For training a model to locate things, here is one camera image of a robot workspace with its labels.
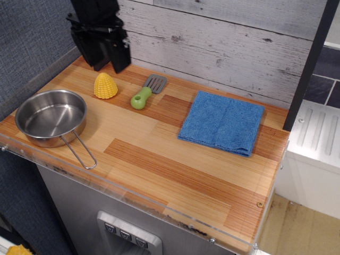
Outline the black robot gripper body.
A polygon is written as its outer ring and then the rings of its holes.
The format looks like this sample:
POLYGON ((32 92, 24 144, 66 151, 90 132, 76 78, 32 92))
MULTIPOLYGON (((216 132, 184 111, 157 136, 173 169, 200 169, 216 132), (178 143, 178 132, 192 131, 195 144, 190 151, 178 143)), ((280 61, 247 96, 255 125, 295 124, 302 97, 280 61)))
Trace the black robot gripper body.
POLYGON ((118 1, 88 0, 71 3, 75 13, 69 13, 66 19, 76 28, 117 34, 120 39, 127 38, 123 29, 124 22, 117 17, 120 10, 118 1))

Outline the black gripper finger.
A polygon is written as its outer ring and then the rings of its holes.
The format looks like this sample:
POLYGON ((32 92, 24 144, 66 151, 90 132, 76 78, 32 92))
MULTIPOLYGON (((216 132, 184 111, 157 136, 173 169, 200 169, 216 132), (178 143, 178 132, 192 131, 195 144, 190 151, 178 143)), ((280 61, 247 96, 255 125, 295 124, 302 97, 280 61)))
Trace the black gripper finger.
POLYGON ((122 72, 131 64, 130 41, 128 37, 123 39, 108 38, 106 50, 115 73, 122 72))
POLYGON ((100 42, 94 40, 84 32, 72 30, 71 35, 81 55, 90 66, 104 67, 109 62, 109 58, 104 53, 100 42))

